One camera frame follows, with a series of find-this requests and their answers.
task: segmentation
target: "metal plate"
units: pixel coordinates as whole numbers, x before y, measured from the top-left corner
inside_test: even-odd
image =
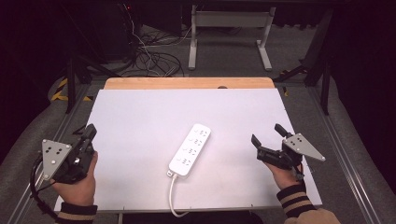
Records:
[[[326,158],[324,158],[320,152],[318,152],[317,149],[314,148],[314,146],[312,146],[300,133],[283,140],[283,143],[298,154],[305,155],[319,161],[326,161]]]
[[[53,177],[71,149],[72,147],[67,144],[43,140],[43,176],[45,180],[50,180]]]

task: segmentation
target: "wooden edge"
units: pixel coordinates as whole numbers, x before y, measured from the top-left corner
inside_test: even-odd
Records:
[[[112,77],[105,90],[166,90],[166,89],[269,89],[274,82],[269,77]]]

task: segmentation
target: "human hand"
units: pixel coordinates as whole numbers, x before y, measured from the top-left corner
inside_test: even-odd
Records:
[[[93,196],[95,194],[96,188],[96,181],[93,171],[97,161],[98,153],[95,151],[92,157],[90,168],[88,169],[87,177],[72,185],[61,183],[55,183],[52,185],[66,203],[71,203],[78,206],[93,205]]]
[[[282,190],[285,188],[288,188],[293,185],[301,185],[300,181],[297,181],[296,177],[293,174],[292,170],[283,170],[280,168],[277,168],[276,166],[265,162],[264,163],[270,171],[273,173],[274,180],[277,184],[277,186]],[[303,166],[300,165],[299,169],[303,173]]]

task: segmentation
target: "white power strip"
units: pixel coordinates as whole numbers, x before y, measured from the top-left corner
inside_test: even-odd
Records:
[[[180,177],[187,178],[210,133],[208,127],[202,124],[194,124],[175,157],[169,163],[167,175],[177,174]]]

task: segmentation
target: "white table surface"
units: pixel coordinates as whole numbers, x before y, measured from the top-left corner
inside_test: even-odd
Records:
[[[101,90],[88,123],[97,129],[99,211],[170,211],[166,172],[194,123],[212,133],[190,176],[174,186],[176,210],[280,206],[272,174],[250,142],[254,133],[264,147],[280,149],[276,123],[294,133],[277,89]],[[312,203],[322,204],[309,172],[304,180]]]

